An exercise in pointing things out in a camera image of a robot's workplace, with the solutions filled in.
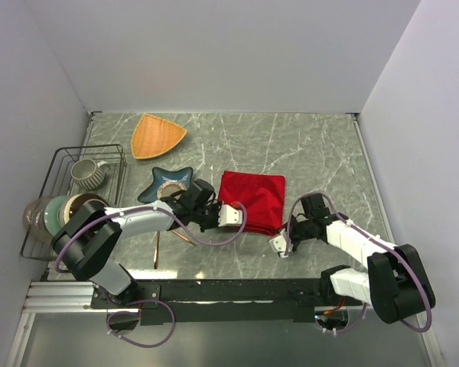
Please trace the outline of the red cloth napkin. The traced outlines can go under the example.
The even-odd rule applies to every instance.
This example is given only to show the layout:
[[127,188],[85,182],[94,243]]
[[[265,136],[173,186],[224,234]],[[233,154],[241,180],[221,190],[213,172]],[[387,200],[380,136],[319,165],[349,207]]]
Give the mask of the red cloth napkin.
[[218,200],[239,209],[246,208],[245,232],[274,235],[282,227],[285,205],[285,177],[224,171]]

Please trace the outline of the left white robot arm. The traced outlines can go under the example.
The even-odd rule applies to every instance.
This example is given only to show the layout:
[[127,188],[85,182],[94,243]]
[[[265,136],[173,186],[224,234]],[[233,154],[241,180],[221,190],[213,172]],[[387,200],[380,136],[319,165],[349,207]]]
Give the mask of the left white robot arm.
[[187,190],[152,203],[125,208],[111,208],[86,203],[53,237],[57,255],[55,268],[70,273],[77,281],[91,281],[109,292],[119,307],[135,301],[134,278],[110,255],[117,243],[147,232],[166,232],[196,223],[201,231],[218,226],[222,202],[214,188],[202,179]]

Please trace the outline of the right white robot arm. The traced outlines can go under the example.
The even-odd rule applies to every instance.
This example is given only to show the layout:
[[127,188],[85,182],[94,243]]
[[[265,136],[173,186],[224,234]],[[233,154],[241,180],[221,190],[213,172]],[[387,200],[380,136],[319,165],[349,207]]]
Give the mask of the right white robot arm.
[[319,287],[321,300],[335,305],[351,297],[373,307],[387,324],[400,322],[417,333],[431,329],[435,294],[417,249],[396,245],[360,228],[340,213],[330,197],[320,191],[301,195],[293,203],[304,218],[289,215],[284,236],[289,253],[308,239],[319,239],[358,261],[363,271],[328,269]]

